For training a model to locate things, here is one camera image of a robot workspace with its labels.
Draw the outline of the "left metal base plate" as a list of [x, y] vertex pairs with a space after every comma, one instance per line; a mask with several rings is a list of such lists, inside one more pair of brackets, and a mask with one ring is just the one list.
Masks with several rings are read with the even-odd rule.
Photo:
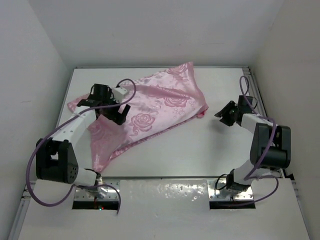
[[97, 189], [85, 189], [77, 187], [74, 193], [74, 200], [81, 202], [93, 202], [94, 198], [99, 201], [117, 201], [119, 199], [116, 191], [120, 192], [119, 181], [107, 181], [105, 185], [113, 186], [115, 189], [109, 186], [98, 187]]

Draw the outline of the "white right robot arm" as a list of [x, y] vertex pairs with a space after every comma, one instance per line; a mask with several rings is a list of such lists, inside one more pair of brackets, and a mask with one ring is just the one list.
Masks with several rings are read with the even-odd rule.
[[238, 124], [253, 134], [249, 159], [226, 175], [224, 189], [234, 193], [246, 191], [254, 180], [286, 169], [291, 163], [291, 128], [277, 125], [255, 112], [254, 99], [240, 95], [238, 102], [231, 100], [215, 114], [226, 126]]

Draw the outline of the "aluminium frame rail right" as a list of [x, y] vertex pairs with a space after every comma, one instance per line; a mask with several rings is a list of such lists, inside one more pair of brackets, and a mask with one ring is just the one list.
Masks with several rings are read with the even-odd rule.
[[254, 98], [254, 106], [252, 106], [253, 113], [258, 114], [263, 121], [271, 122], [271, 126], [275, 128], [276, 122], [273, 118], [268, 117], [258, 85], [248, 66], [242, 67], [242, 76], [239, 80], [239, 86], [243, 96]]

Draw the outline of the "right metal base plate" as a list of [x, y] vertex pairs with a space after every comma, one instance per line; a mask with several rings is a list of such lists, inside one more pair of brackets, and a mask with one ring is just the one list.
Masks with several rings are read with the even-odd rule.
[[251, 187], [242, 192], [235, 192], [224, 187], [226, 185], [226, 180], [224, 178], [217, 180], [217, 178], [207, 180], [207, 190], [210, 201], [229, 202], [234, 200], [236, 202], [244, 202], [254, 200], [254, 194]]

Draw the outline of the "pink satin pillowcase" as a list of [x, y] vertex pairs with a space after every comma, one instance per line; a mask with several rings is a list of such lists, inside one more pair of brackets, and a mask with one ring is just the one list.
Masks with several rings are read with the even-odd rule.
[[100, 173], [111, 160], [130, 148], [194, 118], [202, 118], [208, 105], [195, 79], [194, 64], [186, 62], [156, 72], [122, 87], [135, 93], [128, 103], [126, 121], [118, 126], [100, 116], [89, 127], [91, 168]]

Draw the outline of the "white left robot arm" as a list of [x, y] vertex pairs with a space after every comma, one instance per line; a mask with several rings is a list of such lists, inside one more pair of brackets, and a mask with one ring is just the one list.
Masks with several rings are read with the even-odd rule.
[[123, 110], [120, 107], [128, 93], [127, 89], [119, 85], [110, 88], [95, 83], [88, 97], [76, 105], [71, 122], [50, 134], [47, 139], [37, 142], [36, 176], [52, 182], [95, 186], [99, 174], [93, 169], [79, 167], [74, 147], [90, 125], [105, 120], [110, 124], [108, 133], [111, 134], [106, 147], [111, 152], [115, 151], [125, 138], [123, 124], [131, 107], [128, 104], [125, 104]]

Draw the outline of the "white foam front board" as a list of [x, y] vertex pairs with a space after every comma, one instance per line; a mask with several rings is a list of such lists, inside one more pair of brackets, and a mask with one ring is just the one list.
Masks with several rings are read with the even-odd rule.
[[75, 210], [31, 201], [22, 240], [306, 240], [309, 235], [289, 179], [255, 182], [253, 209], [210, 209], [205, 180], [123, 180], [121, 206]]

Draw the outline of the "metal base plate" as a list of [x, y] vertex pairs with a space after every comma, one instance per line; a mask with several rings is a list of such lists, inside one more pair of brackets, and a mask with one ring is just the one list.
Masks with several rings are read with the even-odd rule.
[[244, 202], [254, 200], [254, 194], [251, 187], [242, 192], [235, 192], [224, 187], [226, 185], [226, 180], [224, 178], [217, 180], [217, 178], [207, 180], [207, 190], [210, 201], [229, 202], [234, 200], [236, 202]]
[[85, 189], [77, 187], [74, 193], [74, 200], [81, 202], [93, 202], [94, 198], [99, 201], [117, 201], [119, 199], [116, 191], [120, 192], [119, 181], [107, 181], [105, 185], [113, 186], [115, 189], [109, 186], [98, 187], [97, 189]]

